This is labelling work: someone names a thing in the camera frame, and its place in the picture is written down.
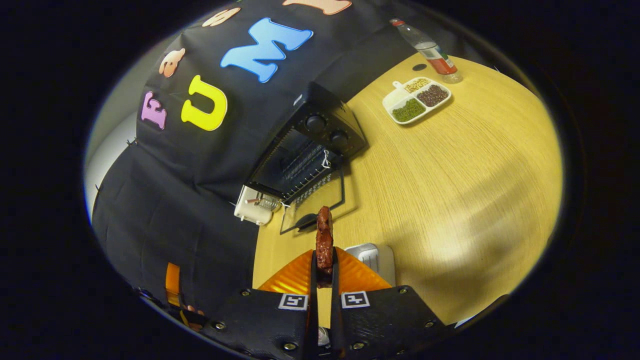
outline white tray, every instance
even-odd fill
[[[404,89],[405,86],[407,86],[410,83],[413,83],[414,81],[417,81],[419,79],[425,79],[425,80],[429,81],[429,83],[427,85],[424,85],[423,87],[419,88],[418,90],[416,90],[414,92],[408,92],[407,90]],[[429,113],[429,112],[441,107],[443,104],[445,104],[451,98],[451,91],[446,86],[444,86],[443,84],[438,83],[437,81],[433,81],[432,79],[425,78],[424,76],[419,76],[417,78],[413,78],[413,79],[405,82],[404,84],[399,83],[398,81],[394,81],[393,82],[393,86],[396,89],[394,91],[390,92],[387,96],[385,96],[384,99],[382,99],[382,106],[385,108],[385,110],[389,114],[389,117],[391,117],[391,120],[393,120],[396,124],[401,124],[401,125],[410,124],[410,123],[422,118],[427,113]],[[416,97],[417,94],[427,90],[430,86],[439,86],[442,90],[445,90],[447,92],[447,97],[443,101],[440,101],[439,103],[435,104],[435,106],[426,106],[422,101],[420,101],[420,99],[418,99]],[[424,106],[424,111],[421,114],[419,114],[416,117],[414,117],[413,119],[405,121],[405,122],[400,122],[400,121],[396,120],[396,118],[393,115],[393,111],[395,109],[402,108],[406,104],[406,102],[411,100],[411,99],[418,100],[420,105]]]

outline bottle cap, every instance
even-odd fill
[[[391,23],[391,25],[393,26],[398,26],[398,25],[402,25],[404,24],[404,21],[400,20],[400,19],[391,19],[389,20],[389,22]]]

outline oven knob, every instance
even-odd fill
[[[347,134],[344,131],[336,131],[331,135],[331,143],[337,147],[345,147],[347,146]]]
[[[324,121],[322,116],[314,115],[307,119],[306,125],[309,131],[311,131],[314,134],[318,134],[326,126],[326,121]]]

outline blue letter m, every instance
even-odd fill
[[[314,32],[311,30],[298,30],[276,24],[270,18],[265,17],[249,28],[249,35],[258,43],[235,47],[222,57],[221,67],[235,65],[244,70],[258,75],[261,83],[266,83],[278,70],[278,65],[270,63],[265,65],[256,60],[284,60],[286,55],[275,44],[284,44],[285,49],[293,51],[304,44]]]

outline piece of meat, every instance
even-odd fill
[[[317,217],[316,263],[318,288],[330,288],[333,272],[333,218],[327,206],[320,209]]]

